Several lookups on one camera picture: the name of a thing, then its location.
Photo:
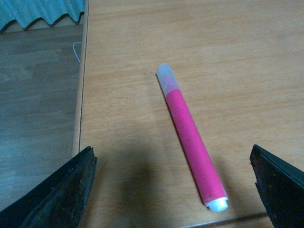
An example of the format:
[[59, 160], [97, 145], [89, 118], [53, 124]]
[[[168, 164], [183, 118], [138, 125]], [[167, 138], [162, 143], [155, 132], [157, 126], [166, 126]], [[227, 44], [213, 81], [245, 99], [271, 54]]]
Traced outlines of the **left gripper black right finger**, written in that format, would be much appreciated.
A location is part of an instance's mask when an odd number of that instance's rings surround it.
[[304, 172], [254, 145], [250, 162], [256, 188], [275, 228], [304, 226]]

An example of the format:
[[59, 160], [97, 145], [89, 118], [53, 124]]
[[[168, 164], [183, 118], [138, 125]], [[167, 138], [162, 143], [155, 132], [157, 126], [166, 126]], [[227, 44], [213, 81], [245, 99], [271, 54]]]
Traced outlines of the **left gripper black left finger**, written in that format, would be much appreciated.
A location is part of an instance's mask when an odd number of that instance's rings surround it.
[[88, 146], [0, 212], [2, 228], [76, 228], [86, 209], [97, 157]]

